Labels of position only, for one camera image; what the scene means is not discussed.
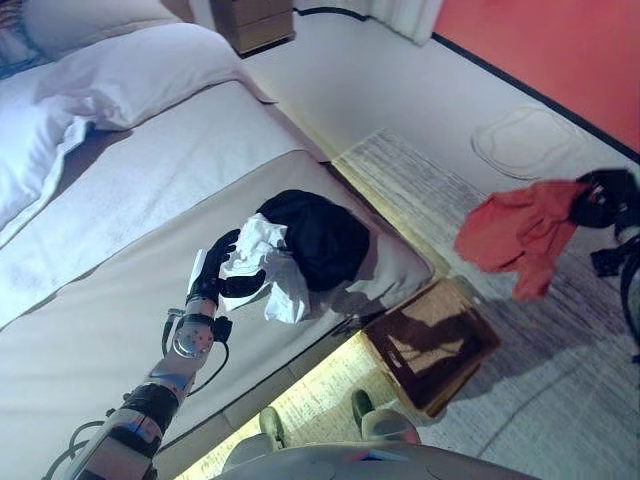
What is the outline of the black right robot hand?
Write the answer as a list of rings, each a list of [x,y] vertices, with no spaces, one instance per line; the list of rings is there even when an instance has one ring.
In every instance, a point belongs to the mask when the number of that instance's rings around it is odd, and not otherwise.
[[[600,169],[576,180],[585,190],[570,207],[569,219],[578,226],[617,232],[639,225],[639,184],[626,169]]]

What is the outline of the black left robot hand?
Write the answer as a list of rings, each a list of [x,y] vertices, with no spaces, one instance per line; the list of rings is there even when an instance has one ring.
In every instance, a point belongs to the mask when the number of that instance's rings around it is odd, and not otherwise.
[[[219,297],[243,298],[257,293],[266,279],[266,272],[259,269],[250,276],[220,277],[222,265],[236,250],[240,230],[235,229],[221,236],[206,252],[204,263],[189,287],[186,302],[193,299],[211,300],[219,305]]]

